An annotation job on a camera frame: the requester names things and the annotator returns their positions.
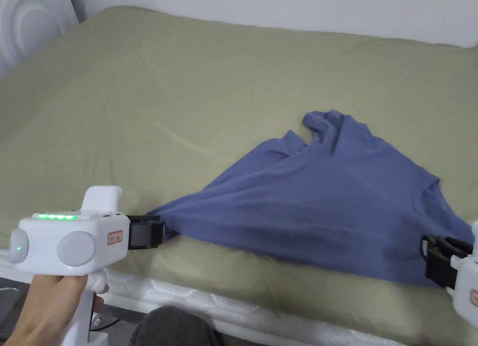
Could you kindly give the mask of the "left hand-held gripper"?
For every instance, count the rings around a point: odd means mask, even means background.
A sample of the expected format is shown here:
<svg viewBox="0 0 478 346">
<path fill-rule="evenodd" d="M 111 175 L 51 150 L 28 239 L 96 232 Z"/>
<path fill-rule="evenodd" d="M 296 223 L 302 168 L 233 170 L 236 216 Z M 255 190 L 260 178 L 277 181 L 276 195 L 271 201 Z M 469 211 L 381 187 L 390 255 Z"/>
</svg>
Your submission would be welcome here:
<svg viewBox="0 0 478 346">
<path fill-rule="evenodd" d="M 84 293 L 107 283 L 105 268 L 127 252 L 158 248 L 165 224 L 158 215 L 119 211 L 122 189 L 92 186 L 79 210 L 40 212 L 22 219 L 11 232 L 9 258 L 23 273 L 88 276 Z M 108 335 L 90 329 L 88 346 L 108 345 Z"/>
</svg>

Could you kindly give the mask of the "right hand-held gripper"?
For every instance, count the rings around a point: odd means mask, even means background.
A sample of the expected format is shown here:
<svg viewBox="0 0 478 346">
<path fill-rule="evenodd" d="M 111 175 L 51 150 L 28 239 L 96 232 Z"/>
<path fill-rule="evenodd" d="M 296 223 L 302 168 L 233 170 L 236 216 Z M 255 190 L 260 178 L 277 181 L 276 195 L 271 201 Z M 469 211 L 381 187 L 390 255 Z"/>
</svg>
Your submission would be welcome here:
<svg viewBox="0 0 478 346">
<path fill-rule="evenodd" d="M 421 257 L 425 277 L 446 289 L 461 318 L 478 317 L 478 222 L 472 226 L 474 243 L 453 237 L 424 234 Z"/>
</svg>

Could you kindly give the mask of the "person's left hand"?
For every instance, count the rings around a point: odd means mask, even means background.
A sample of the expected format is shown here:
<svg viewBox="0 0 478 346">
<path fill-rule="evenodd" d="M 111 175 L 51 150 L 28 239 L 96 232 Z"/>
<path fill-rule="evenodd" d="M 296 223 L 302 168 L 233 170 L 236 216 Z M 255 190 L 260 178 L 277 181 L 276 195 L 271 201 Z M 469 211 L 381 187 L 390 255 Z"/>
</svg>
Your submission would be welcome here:
<svg viewBox="0 0 478 346">
<path fill-rule="evenodd" d="M 101 294 L 85 291 L 88 276 L 35 275 L 6 346 L 86 346 L 91 317 L 104 303 Z"/>
</svg>

